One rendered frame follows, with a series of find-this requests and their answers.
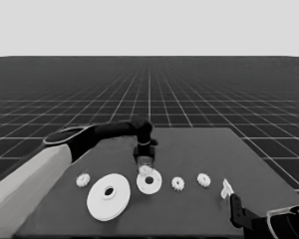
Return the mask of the small white toothed gear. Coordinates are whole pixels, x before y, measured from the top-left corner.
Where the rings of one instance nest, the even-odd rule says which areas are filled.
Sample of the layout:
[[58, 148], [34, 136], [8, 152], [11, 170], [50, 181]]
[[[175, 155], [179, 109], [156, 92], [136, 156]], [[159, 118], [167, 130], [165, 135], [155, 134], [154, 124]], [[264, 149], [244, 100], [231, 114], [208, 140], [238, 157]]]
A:
[[211, 183], [211, 179], [210, 177], [205, 174], [205, 173], [200, 173], [198, 176], [197, 176], [197, 182], [199, 185], [201, 185], [202, 187], [208, 187]]
[[76, 184], [78, 187], [85, 187], [89, 184], [91, 176], [88, 173], [80, 174], [76, 179]]
[[139, 167], [139, 174], [141, 176], [147, 176], [152, 172], [152, 168], [149, 165], [142, 165]]
[[184, 190], [184, 180], [176, 176], [171, 181], [171, 186], [175, 191], [183, 191]]

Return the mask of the large thick white disc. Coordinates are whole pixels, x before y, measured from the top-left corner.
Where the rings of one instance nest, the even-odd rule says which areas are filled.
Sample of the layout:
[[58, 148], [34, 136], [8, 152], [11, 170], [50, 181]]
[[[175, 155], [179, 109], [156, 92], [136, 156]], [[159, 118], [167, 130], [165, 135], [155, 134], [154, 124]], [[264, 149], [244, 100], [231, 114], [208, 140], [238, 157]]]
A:
[[92, 186], [87, 197], [87, 208], [93, 218], [109, 221], [126, 209], [130, 198], [129, 181], [121, 174], [111, 173]]

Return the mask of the small white T-shaped piece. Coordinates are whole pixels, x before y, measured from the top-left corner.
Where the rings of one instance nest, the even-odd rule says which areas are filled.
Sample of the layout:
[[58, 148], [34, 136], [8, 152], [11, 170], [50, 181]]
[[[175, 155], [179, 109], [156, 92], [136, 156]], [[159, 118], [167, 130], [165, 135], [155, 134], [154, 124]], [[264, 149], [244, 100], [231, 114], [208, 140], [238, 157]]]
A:
[[227, 179], [224, 179], [222, 182], [223, 188], [221, 189], [220, 196], [225, 199], [227, 196], [230, 196], [234, 193], [230, 183]]

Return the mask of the white round carrier with pins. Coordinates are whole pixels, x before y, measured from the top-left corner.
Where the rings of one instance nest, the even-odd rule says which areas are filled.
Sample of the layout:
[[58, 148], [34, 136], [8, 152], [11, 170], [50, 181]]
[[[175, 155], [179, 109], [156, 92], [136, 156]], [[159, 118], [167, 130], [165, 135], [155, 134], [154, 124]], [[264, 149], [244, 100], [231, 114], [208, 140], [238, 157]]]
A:
[[[152, 178], [152, 183], [147, 183], [147, 178]], [[153, 169], [147, 176], [138, 175], [137, 186], [140, 192], [144, 194], [155, 194], [162, 186], [162, 178], [160, 173]]]

